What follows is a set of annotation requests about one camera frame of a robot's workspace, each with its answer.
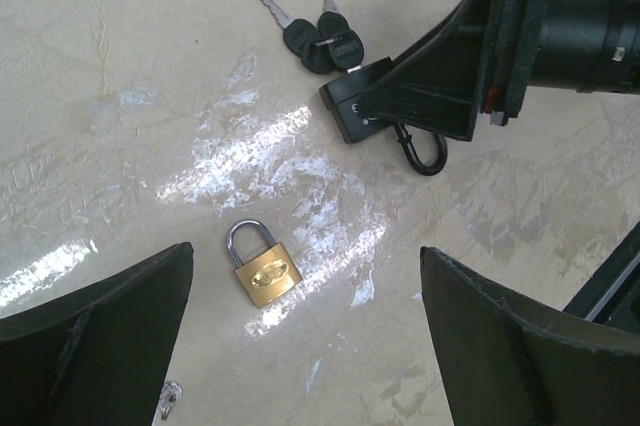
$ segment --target bunch of keys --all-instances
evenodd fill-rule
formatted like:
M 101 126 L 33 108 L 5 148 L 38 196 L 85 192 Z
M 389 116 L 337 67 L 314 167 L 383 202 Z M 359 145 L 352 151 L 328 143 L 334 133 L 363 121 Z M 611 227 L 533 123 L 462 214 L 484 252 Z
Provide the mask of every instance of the bunch of keys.
M 312 73 L 350 71 L 364 60 L 364 45 L 349 27 L 349 22 L 338 12 L 334 0 L 324 0 L 324 11 L 314 26 L 306 19 L 287 14 L 273 0 L 260 0 L 269 8 L 283 29 L 284 44 L 300 58 L 302 65 Z

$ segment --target black cylinder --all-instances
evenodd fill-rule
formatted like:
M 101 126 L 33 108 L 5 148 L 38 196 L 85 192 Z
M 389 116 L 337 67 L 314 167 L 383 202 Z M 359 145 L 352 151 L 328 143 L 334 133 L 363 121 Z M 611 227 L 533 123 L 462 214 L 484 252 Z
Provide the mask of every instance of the black cylinder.
M 530 84 L 637 93 L 640 0 L 550 0 Z

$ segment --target padlock shackle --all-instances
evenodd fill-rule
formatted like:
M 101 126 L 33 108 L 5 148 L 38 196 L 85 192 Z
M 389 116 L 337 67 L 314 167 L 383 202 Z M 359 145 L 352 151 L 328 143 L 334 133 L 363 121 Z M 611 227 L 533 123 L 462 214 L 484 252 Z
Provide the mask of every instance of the padlock shackle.
M 229 254 L 231 255 L 231 257 L 233 258 L 233 261 L 236 263 L 236 266 L 238 267 L 242 266 L 242 259 L 238 255 L 238 252 L 233 245 L 233 237 L 236 235 L 238 229 L 240 229 L 242 226 L 254 226 L 258 228 L 258 231 L 262 233 L 264 239 L 266 239 L 267 243 L 269 243 L 270 248 L 273 248 L 277 244 L 273 235 L 260 221 L 258 221 L 257 219 L 241 219 L 233 226 L 231 226 L 229 228 L 229 231 L 227 231 L 227 249 L 229 250 Z

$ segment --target padlock body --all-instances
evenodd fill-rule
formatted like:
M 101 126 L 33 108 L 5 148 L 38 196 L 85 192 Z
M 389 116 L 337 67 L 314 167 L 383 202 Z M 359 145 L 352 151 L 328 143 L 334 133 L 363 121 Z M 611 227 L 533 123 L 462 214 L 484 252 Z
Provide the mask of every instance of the padlock body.
M 302 281 L 282 243 L 236 269 L 236 274 L 258 308 L 264 308 Z

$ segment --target padlock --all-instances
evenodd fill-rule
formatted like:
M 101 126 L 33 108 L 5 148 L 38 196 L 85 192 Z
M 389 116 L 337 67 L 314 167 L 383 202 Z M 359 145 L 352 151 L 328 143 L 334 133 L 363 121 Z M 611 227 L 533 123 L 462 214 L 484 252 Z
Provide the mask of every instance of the padlock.
M 233 245 L 233 237 L 238 229 L 246 225 L 258 228 L 270 249 L 247 264 L 242 264 Z M 227 232 L 227 249 L 238 266 L 236 274 L 240 282 L 258 308 L 264 308 L 302 281 L 302 276 L 284 245 L 276 243 L 267 227 L 260 221 L 243 219 L 231 226 Z

